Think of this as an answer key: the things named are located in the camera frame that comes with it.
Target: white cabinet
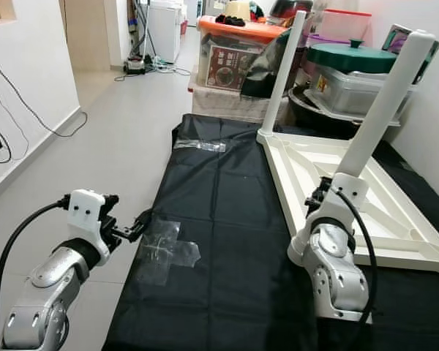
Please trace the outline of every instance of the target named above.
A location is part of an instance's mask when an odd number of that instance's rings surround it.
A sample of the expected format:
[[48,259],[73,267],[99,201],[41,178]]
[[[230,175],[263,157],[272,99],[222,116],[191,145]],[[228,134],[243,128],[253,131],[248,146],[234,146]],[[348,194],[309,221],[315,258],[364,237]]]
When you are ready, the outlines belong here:
[[[156,54],[166,62],[175,62],[181,47],[181,5],[168,1],[152,1],[148,28]],[[143,32],[144,28],[140,26],[140,37]],[[146,40],[146,50],[154,56],[149,38]]]

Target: pink container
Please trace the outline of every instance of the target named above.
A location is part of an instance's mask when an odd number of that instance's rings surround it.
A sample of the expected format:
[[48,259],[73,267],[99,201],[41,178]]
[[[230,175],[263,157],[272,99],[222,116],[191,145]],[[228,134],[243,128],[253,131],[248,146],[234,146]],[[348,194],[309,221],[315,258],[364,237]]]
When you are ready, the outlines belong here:
[[319,35],[331,40],[362,39],[371,17],[366,12],[324,10]]

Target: baseboard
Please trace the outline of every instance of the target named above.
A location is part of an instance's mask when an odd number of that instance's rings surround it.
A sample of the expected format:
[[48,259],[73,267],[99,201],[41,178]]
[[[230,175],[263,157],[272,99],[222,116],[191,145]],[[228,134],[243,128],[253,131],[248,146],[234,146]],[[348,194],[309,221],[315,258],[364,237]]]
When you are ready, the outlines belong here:
[[[81,114],[81,107],[76,108],[66,119],[64,119],[57,127],[56,132],[62,133],[72,124]],[[10,184],[40,155],[42,152],[57,138],[56,135],[48,133],[38,144],[33,147],[28,155],[17,161],[7,172],[0,177],[0,195]]]

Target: clear plastic bin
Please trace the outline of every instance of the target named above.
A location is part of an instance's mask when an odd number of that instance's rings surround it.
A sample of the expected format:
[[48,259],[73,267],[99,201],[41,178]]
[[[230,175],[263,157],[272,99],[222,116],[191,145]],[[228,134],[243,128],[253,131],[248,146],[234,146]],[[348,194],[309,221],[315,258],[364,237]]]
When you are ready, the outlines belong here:
[[255,57],[286,28],[246,22],[244,27],[216,23],[203,16],[200,29],[197,84],[240,90],[241,83]]
[[[346,75],[331,67],[317,65],[312,76],[309,97],[330,114],[347,116],[349,121],[363,118],[382,88],[386,77],[387,74],[375,75],[363,72],[352,72]],[[395,122],[399,120],[415,90],[415,86],[411,86],[408,90],[395,114]]]
[[319,35],[331,40],[363,39],[371,16],[366,12],[324,10]]

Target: white bracket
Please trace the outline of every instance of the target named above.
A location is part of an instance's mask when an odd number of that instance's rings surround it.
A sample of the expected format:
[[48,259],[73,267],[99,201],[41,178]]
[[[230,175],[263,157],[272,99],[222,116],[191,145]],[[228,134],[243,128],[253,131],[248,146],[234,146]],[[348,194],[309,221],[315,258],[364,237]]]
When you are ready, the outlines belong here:
[[68,207],[68,228],[70,239],[81,238],[88,241],[100,253],[97,265],[104,265],[110,256],[108,246],[102,241],[99,220],[101,206],[105,198],[95,192],[79,189],[73,190]]

